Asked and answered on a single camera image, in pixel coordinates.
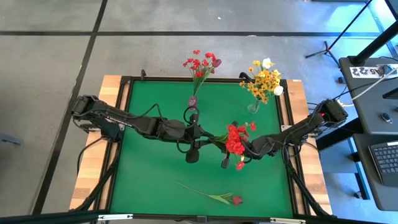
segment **wooden table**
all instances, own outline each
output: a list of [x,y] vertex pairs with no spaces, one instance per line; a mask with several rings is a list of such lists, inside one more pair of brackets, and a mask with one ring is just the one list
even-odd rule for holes
[[[116,100],[118,93],[122,93],[121,102],[119,108],[124,110],[126,105],[126,98],[128,93],[129,84],[125,84],[123,89],[119,89],[122,76],[119,75],[106,75],[104,76],[101,90],[99,92],[99,99],[107,102],[111,106],[116,106]],[[308,116],[307,101],[304,95],[303,83],[301,80],[287,80],[287,87],[290,99],[290,109],[294,123],[305,119]],[[282,108],[282,117],[284,124],[288,124],[288,112],[289,107],[285,104],[285,96],[280,96],[280,105]],[[100,132],[89,133],[87,144],[91,143],[95,139],[100,137]],[[316,144],[313,138],[309,138],[308,142]],[[91,146],[83,155],[81,160],[80,171],[76,180],[75,190],[73,193],[70,209],[76,208],[86,199],[86,197],[93,190],[101,175],[101,169],[103,166],[106,141],[99,141],[95,145]],[[111,145],[111,153],[109,155],[109,162],[113,160],[114,152],[117,144]],[[300,159],[302,162],[303,176],[305,179],[305,185],[315,198],[315,200],[322,206],[322,208],[331,213],[331,207],[329,198],[326,190],[325,180],[323,178],[322,167],[320,164],[320,158],[318,151],[308,144],[302,146],[300,153]],[[292,160],[295,168],[297,168],[295,161]],[[99,208],[104,209],[106,207],[106,200],[108,198],[109,181],[104,186],[102,191],[101,200],[99,201]],[[297,210],[299,214],[304,214],[304,205],[300,189],[295,184],[295,198],[297,200]]]

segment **vase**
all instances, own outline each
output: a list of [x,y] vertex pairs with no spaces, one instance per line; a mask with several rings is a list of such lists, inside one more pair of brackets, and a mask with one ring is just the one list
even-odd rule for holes
[[257,113],[260,109],[261,100],[255,98],[254,101],[248,106],[250,113]]
[[198,97],[197,96],[190,96],[188,100],[188,106],[198,107]]

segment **black keyboard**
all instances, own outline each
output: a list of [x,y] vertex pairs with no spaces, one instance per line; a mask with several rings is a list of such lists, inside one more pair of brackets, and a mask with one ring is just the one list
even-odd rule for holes
[[398,187],[398,141],[369,146],[383,185]]

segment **gray floor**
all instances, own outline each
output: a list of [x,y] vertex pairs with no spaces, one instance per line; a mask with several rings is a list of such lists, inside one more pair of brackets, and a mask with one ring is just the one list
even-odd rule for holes
[[[100,0],[0,1],[0,30],[93,29]],[[264,31],[339,32],[363,4],[296,0],[109,1],[101,31]],[[350,32],[377,32],[365,11]],[[89,37],[0,35],[0,132],[24,140],[23,146],[0,143],[0,216],[29,211],[39,177],[78,75]],[[340,71],[330,57],[303,56],[321,50],[334,37],[97,37],[80,94],[98,94],[103,75],[188,75],[180,66],[193,49],[212,51],[223,60],[220,77],[236,77],[254,59],[270,57],[284,78],[301,79],[309,102],[339,94]],[[333,53],[355,55],[372,39],[343,38]],[[374,57],[391,56],[386,47]],[[341,98],[349,102],[349,96]],[[356,114],[347,108],[350,119]],[[67,211],[76,178],[76,160],[86,134],[70,126],[44,212]],[[333,212],[342,218],[393,222],[397,213],[381,212],[374,204],[355,200],[344,188],[357,187],[346,174],[326,176]]]

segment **green table surface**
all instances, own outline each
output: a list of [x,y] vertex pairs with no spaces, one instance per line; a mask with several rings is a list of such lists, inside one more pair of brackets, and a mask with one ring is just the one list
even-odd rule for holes
[[[192,94],[193,84],[186,82],[135,81],[129,112],[139,115],[154,103],[162,115],[183,121],[183,111]],[[254,97],[237,83],[204,83],[198,92],[199,124],[214,135],[226,133],[233,121],[254,121],[257,130],[250,140],[279,132],[275,98],[261,105],[256,114],[248,111]],[[158,116],[156,110],[149,116]],[[229,167],[220,167],[224,154],[213,146],[200,149],[200,159],[185,162],[185,154],[176,145],[145,139],[126,128],[116,176],[111,212],[164,215],[207,215],[226,217],[292,217],[286,169],[281,153],[264,156],[260,161],[236,170],[234,156]],[[206,194],[233,192],[243,197],[241,205],[227,205],[188,190],[181,182]]]

